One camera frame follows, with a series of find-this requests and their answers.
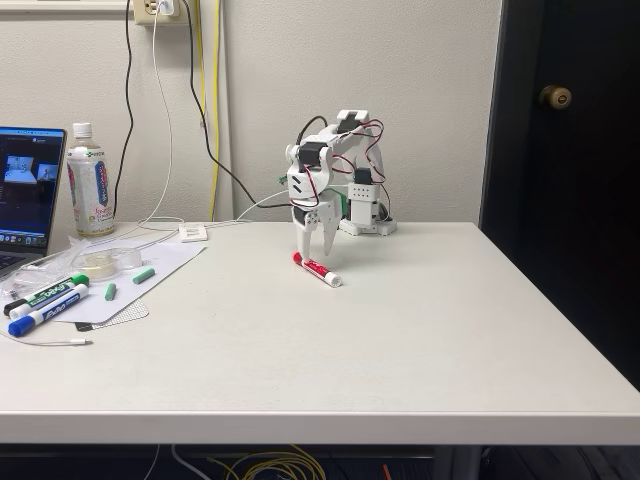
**laptop screen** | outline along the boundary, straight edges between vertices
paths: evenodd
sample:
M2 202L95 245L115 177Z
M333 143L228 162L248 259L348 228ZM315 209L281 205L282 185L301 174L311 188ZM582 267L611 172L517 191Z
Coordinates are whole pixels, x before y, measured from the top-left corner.
M0 249L47 248L64 130L0 127Z

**door knob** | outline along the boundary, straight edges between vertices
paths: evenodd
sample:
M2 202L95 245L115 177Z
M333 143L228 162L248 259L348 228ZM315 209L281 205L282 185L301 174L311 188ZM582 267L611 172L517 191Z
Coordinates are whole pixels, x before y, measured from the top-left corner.
M564 110L571 105L571 92L558 85L549 85L542 89L538 100L541 104L548 105L554 110Z

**yellow cable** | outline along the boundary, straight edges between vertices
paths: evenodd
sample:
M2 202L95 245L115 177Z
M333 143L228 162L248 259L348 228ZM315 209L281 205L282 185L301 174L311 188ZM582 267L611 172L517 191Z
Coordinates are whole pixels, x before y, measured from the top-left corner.
M220 466L224 467L224 468L227 470L227 472L229 472L229 473L232 473L232 474L233 474L233 476L235 477L235 479L236 479L236 480L240 480L240 478L238 477L238 475L236 474L236 472L234 472L233 470L231 470L231 469L229 468L229 465L227 465L226 463L221 462L220 460L216 460L215 458L211 458L211 457L207 457L207 460L208 460L209 462L211 462L211 463L215 463L215 464L217 464L217 465L220 465Z
M220 160L220 128L218 119L218 76L220 50L220 1L214 0L214 25L213 25L213 132L215 137L215 157ZM211 179L211 197L209 200L209 217L213 220L213 212L216 202L216 187L218 185L218 165L213 165L213 178Z
M207 111L208 102L206 96L206 77L204 66L204 49L202 41L202 19L200 12L200 0L195 1L196 11L196 33L198 40L198 56L200 58L200 85L202 87L202 102L204 104L205 112ZM218 44L220 38L220 0L216 0L215 4L215 26L214 26L214 43L213 43L213 133L214 133L214 156L218 159L219 154L219 128L218 128ZM211 194L209 197L209 218L213 220L213 207L215 205L216 198L216 185L218 184L218 165L213 164L213 178L211 179Z
M236 467L249 458L265 456L265 455L273 455L275 458L266 459L263 462L257 463L249 468L249 470L242 476L243 480L254 480L256 475L263 470L276 470L282 473L285 473L293 480L307 480L307 475L304 473L304 470L299 466L303 466L308 469L311 474L313 480L318 478L322 480L326 480L326 475L324 470L322 470L322 466L318 463L318 461L313 458L313 456L309 455L307 452L302 450L300 447L296 445L291 445L293 448L298 450L300 453L296 452L262 452L262 453L253 453L250 455L246 455L242 457L238 461L236 461L231 467L228 467L226 464L219 462L214 458L208 457L207 459L211 462L223 465L227 470L226 480L229 480L229 475L233 475L236 480L238 479L238 475L235 472ZM302 478L298 478L298 475L293 471L297 470L302 475Z

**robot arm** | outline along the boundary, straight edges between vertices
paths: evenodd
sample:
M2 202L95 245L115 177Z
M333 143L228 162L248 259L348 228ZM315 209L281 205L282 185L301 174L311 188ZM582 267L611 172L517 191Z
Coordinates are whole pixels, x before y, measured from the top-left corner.
M311 234L318 223L324 229L325 255L344 222L344 229L355 235L376 230L381 221L380 185L386 180L377 145L383 129L382 122L370 120L366 110L342 110L337 124L287 147L289 198L303 263L310 260ZM344 220L347 212L342 211L340 197L327 190L334 172L344 173L350 181L350 212Z

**white wall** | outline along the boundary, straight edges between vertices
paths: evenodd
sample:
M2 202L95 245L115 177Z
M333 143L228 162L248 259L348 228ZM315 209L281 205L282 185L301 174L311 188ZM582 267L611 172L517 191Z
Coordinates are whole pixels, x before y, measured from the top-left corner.
M127 50L123 15L0 15L0 125L62 127L90 121L109 156L115 184L129 127L124 101ZM118 216L149 215L168 167L166 120L151 57L151 29L131 24L131 103L136 128L120 185ZM159 214L206 219L212 164L188 84L188 31L158 30L158 62L173 116L174 170ZM66 170L59 188L53 248L75 227Z
M228 72L221 81L224 89L229 80L230 123L223 98L223 157L231 152L235 172L262 198L280 188L284 148L308 118L366 108L386 124L381 148L394 215L477 221L500 7L500 0L227 0ZM209 44L211 2L203 0L202 8ZM212 163L188 88L188 32L159 32L175 134L174 176L159 213L204 220ZM131 37L137 127L121 183L121 220L150 213L167 168L151 30L131 25ZM128 128L122 15L0 14L0 45L0 124L71 129L74 121L93 122L115 182ZM205 48L211 58L211 46ZM224 196L229 183L222 172L221 179ZM239 213L248 201L234 191ZM221 199L220 208L230 215L229 202ZM288 220L289 213L259 211L253 218ZM54 246L73 231L63 175Z
M225 6L232 152L256 197L277 191L284 148L309 118L361 108L386 126L394 216L477 221L501 0ZM248 205L238 189L235 198Z

